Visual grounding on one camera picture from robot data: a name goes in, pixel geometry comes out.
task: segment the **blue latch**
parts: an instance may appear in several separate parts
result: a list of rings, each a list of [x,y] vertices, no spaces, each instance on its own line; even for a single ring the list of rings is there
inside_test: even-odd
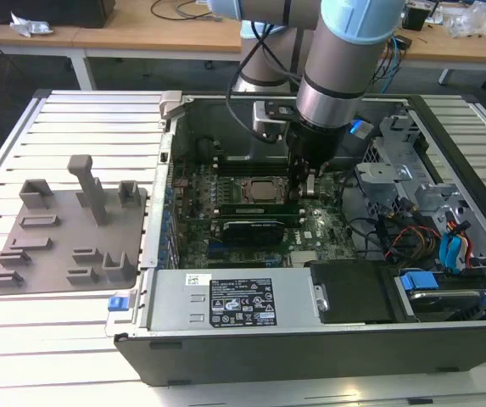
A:
[[[130,309],[130,297],[109,298],[109,312],[127,311]]]
[[[457,258],[460,255],[462,240],[459,236],[445,233],[440,242],[439,260],[442,265],[452,270],[453,274],[460,274],[457,268]]]
[[[401,276],[401,282],[406,291],[436,290],[439,288],[437,280],[431,271],[408,271]]]
[[[355,134],[363,124],[363,120],[356,120],[352,125],[352,129],[350,130],[350,134]]]

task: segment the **mounting screw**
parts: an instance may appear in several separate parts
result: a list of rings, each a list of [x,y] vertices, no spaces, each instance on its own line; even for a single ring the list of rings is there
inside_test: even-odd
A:
[[[323,298],[319,298],[316,300],[316,306],[320,312],[326,312],[329,310],[329,306],[327,305],[327,301]]]

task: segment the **computer case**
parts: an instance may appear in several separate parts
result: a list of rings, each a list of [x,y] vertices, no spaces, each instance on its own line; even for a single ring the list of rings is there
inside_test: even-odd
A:
[[[8,24],[13,12],[51,25],[102,28],[114,8],[115,0],[0,0],[0,24]]]

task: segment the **blue cable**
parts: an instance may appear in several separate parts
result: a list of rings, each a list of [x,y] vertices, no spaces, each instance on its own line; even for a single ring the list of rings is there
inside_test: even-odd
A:
[[[380,91],[381,94],[385,93],[388,90],[389,86],[394,80],[395,67],[397,66],[397,55],[399,54],[399,47],[397,46],[397,40],[395,39],[395,36],[392,36],[392,40],[394,41],[394,67],[389,71],[388,80],[386,81],[386,83],[384,83],[384,87]]]

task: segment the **power supply label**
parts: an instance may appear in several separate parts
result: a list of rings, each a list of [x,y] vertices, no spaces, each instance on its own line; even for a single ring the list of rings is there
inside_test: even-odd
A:
[[[277,324],[277,307],[270,278],[210,280],[209,298],[209,322],[214,328]]]

